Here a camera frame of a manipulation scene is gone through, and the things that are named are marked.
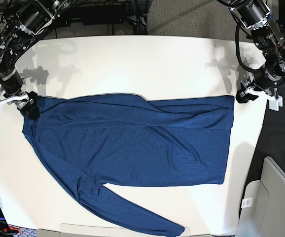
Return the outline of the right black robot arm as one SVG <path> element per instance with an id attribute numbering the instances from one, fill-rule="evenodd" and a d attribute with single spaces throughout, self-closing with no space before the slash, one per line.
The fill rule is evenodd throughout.
<path id="1" fill-rule="evenodd" d="M 24 80 L 15 64 L 70 4 L 69 0 L 28 0 L 10 9 L 0 34 L 0 112 L 4 104 L 15 104 L 26 117 L 39 118 L 37 94 L 22 90 Z"/>

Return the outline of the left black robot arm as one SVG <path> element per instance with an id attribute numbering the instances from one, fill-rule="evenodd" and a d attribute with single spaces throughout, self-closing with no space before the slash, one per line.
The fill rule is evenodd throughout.
<path id="1" fill-rule="evenodd" d="M 219 3 L 229 9 L 236 22 L 236 57 L 248 74 L 240 82 L 237 102 L 243 104 L 265 96 L 270 102 L 281 103 L 278 90 L 285 86 L 285 39 L 270 18 L 270 8 L 261 0 L 221 0 Z M 253 69 L 243 63 L 239 46 L 240 31 L 250 36 L 262 52 L 265 63 L 260 68 Z"/>

